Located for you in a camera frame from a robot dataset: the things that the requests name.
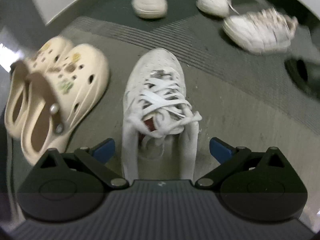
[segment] red tongue label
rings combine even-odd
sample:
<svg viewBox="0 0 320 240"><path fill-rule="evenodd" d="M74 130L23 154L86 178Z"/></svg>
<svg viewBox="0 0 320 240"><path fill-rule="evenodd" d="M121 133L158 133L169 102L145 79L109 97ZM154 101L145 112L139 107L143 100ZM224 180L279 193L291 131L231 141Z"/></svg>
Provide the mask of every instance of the red tongue label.
<svg viewBox="0 0 320 240"><path fill-rule="evenodd" d="M148 119L148 120L145 120L145 121L144 121L144 124L148 127L148 129L150 130L150 132L153 132L153 131L156 130L152 118L150 118L150 119ZM139 145L141 145L141 142L142 142L142 140L143 140L143 138L144 138L145 136L146 136L145 134L139 133L139 139L138 139Z"/></svg>

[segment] blue gripper pad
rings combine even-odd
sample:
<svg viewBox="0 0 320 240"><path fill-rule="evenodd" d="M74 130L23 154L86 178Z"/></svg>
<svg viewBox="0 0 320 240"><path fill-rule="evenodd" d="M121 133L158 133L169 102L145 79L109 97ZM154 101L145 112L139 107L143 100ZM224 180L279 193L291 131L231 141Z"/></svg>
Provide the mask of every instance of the blue gripper pad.
<svg viewBox="0 0 320 240"><path fill-rule="evenodd" d="M213 137L209 142L209 150L211 155L220 163L223 164L227 160L231 159L235 148L221 141L220 139Z"/></svg>
<svg viewBox="0 0 320 240"><path fill-rule="evenodd" d="M108 138L102 143L98 144L96 147L90 150L90 154L97 161L105 164L111 157L115 154L116 143L112 138Z"/></svg>

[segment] sneaker sole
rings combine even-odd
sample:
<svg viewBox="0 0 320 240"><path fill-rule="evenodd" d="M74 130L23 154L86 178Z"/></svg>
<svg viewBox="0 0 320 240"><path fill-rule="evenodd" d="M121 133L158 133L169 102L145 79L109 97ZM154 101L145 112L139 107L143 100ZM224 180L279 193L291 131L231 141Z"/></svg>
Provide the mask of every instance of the sneaker sole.
<svg viewBox="0 0 320 240"><path fill-rule="evenodd" d="M198 7L198 9L206 14L212 15L212 16L217 16L217 17L221 17L221 18L225 18L227 16L229 16L229 10L225 11L225 10L215 10L215 12L212 11L212 8L204 5L202 2L199 2L198 0L196 0L196 6Z"/></svg>
<svg viewBox="0 0 320 240"><path fill-rule="evenodd" d="M254 47L250 42L247 42L246 40L239 37L237 33L232 28L230 28L228 24L226 24L226 22L223 23L222 27L224 32L235 44L255 55L269 54L274 52L287 52L288 48L291 45L291 40L289 40L281 43L272 43L267 47L257 48Z"/></svg>
<svg viewBox="0 0 320 240"><path fill-rule="evenodd" d="M167 11L160 12L160 11L143 11L143 10L137 10L134 8L135 14L143 19L159 19L163 18L167 15Z"/></svg>

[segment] floor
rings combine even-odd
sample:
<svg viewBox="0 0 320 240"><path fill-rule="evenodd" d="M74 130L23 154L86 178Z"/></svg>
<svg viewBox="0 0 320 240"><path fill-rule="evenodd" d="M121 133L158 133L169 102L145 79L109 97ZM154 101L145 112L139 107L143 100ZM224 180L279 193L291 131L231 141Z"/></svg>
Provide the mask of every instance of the floor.
<svg viewBox="0 0 320 240"><path fill-rule="evenodd" d="M101 0L62 32L75 44L87 42L99 48L111 69L107 92L76 129L68 152L112 137L116 156L107 166L121 173L122 95L126 81L141 55L151 48L165 47L180 60L187 99L203 117L194 179L219 165L209 153L211 137L253 151L277 146L308 189L301 220L309 227L315 226L320 209L320 104L295 88L283 66L291 54L320 59L308 30L297 31L287 54L258 57L232 44L220 31L221 21L200 13L195 0L168 0L168 16L159 21L135 17L130 1ZM233 3L243 13L260 7L252 0ZM31 167L18 141L13 144L13 152L17 189Z"/></svg>

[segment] floor mat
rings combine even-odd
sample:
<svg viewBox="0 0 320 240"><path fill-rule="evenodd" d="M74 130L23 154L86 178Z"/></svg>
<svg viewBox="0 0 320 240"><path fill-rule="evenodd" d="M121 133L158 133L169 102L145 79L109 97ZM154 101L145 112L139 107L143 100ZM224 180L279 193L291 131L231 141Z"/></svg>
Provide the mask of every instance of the floor mat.
<svg viewBox="0 0 320 240"><path fill-rule="evenodd" d="M261 9L251 0L233 4L240 13ZM194 178L218 166L209 154L211 137L254 151L277 146L306 184L304 222L311 227L320 196L320 181L314 178L320 173L320 104L295 88L283 64L291 54L318 58L308 29L298 28L288 53L255 56L234 45L221 31L221 20L200 13L195 0L168 0L168 6L166 18L144 21L134 15L131 0L103 0L62 32L75 45L89 43L100 49L111 70L107 92L75 130L68 152L112 137L116 156L107 166L121 173L122 95L138 59L149 49L163 47L181 62L187 100L203 117ZM18 143L17 178L19 167L29 170Z"/></svg>
<svg viewBox="0 0 320 240"><path fill-rule="evenodd" d="M241 10L257 9L241 5ZM320 134L320 104L302 94L290 80L284 60L291 55L320 59L307 28L300 26L287 53L256 56L237 47L222 31L221 21L201 14L154 30L78 18L70 27L146 49L170 50L190 67L201 69L253 95Z"/></svg>

